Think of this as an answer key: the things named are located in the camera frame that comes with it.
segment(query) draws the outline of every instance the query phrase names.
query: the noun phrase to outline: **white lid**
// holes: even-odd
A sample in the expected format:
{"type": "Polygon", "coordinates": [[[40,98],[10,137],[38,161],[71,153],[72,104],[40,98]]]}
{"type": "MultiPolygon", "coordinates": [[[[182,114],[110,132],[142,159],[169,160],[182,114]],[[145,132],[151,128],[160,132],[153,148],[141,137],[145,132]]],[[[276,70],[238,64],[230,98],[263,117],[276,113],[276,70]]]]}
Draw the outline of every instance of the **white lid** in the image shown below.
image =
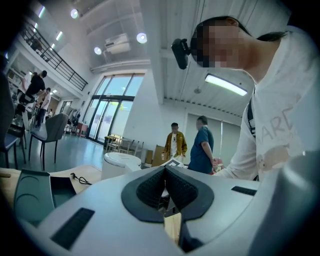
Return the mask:
{"type": "Polygon", "coordinates": [[[106,153],[103,158],[109,164],[119,167],[125,167],[126,163],[133,163],[137,166],[141,165],[140,158],[130,154],[110,152],[106,153]]]}

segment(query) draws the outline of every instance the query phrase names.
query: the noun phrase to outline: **man in blue shirt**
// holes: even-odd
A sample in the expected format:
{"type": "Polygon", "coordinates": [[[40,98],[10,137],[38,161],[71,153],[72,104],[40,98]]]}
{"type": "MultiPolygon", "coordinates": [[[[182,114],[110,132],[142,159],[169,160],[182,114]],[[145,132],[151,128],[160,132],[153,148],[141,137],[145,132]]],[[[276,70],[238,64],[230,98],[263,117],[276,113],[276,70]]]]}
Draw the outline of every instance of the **man in blue shirt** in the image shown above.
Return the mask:
{"type": "Polygon", "coordinates": [[[212,151],[214,149],[214,137],[208,129],[208,120],[202,115],[196,120],[197,135],[190,152],[190,164],[188,169],[210,174],[213,171],[214,158],[212,151]]]}

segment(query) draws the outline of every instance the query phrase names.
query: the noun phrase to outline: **black headband camera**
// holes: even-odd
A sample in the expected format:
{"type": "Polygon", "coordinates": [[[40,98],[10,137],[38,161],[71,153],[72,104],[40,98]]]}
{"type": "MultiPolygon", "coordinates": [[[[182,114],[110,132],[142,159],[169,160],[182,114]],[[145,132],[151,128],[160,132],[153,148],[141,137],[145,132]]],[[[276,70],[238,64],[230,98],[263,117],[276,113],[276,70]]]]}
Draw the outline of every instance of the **black headband camera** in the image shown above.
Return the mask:
{"type": "Polygon", "coordinates": [[[187,39],[176,39],[171,45],[174,57],[180,69],[185,70],[188,66],[188,55],[191,51],[187,45],[187,39]]]}

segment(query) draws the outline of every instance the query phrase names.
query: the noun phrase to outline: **wooden table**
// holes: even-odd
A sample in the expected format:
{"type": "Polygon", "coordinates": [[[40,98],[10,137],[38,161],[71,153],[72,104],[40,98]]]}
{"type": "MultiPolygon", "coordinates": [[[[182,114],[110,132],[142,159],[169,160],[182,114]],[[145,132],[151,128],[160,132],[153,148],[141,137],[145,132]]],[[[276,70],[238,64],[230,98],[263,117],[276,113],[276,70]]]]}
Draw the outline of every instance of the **wooden table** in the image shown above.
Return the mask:
{"type": "MultiPolygon", "coordinates": [[[[0,168],[1,190],[12,209],[14,208],[15,192],[20,173],[20,170],[0,168]]],[[[71,173],[74,173],[77,177],[84,177],[92,184],[101,181],[101,170],[92,165],[81,165],[68,170],[50,172],[50,176],[71,177],[71,173]]],[[[70,178],[70,180],[77,194],[89,187],[89,185],[81,184],[77,179],[70,178]]]]}
{"type": "MultiPolygon", "coordinates": [[[[0,187],[12,209],[14,209],[15,192],[20,173],[20,170],[0,168],[0,187]]],[[[92,184],[101,181],[101,170],[92,165],[81,165],[68,170],[50,172],[50,176],[70,177],[71,173],[77,177],[84,177],[92,184]]],[[[70,180],[77,194],[89,187],[89,185],[79,183],[77,179],[70,178],[70,180]]],[[[180,213],[164,218],[164,230],[175,243],[178,243],[179,240],[180,224],[180,213]]]]}

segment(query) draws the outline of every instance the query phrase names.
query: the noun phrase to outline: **large window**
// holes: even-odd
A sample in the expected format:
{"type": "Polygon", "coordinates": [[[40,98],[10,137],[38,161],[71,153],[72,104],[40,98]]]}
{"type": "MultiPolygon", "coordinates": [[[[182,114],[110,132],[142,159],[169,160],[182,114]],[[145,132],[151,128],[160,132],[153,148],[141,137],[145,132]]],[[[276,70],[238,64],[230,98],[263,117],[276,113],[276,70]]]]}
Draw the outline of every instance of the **large window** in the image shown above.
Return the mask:
{"type": "Polygon", "coordinates": [[[87,138],[102,144],[109,134],[124,135],[133,101],[143,79],[143,74],[104,77],[82,120],[89,126],[87,138]]]}

